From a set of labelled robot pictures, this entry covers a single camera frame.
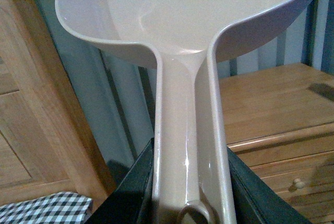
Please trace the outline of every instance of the checkered cloth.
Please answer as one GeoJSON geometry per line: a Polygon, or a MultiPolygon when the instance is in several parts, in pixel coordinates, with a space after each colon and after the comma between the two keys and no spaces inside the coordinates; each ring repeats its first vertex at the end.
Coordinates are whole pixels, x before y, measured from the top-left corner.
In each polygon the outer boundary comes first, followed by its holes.
{"type": "Polygon", "coordinates": [[[84,223],[92,199],[71,192],[0,207],[0,223],[84,223]]]}

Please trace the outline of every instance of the scoop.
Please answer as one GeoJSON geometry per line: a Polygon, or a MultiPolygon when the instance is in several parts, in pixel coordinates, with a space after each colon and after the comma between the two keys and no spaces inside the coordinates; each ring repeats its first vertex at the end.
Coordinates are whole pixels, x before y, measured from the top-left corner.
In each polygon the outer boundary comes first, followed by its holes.
{"type": "Polygon", "coordinates": [[[56,0],[72,35],[157,68],[155,223],[236,223],[216,62],[283,32],[312,0],[56,0]]]}

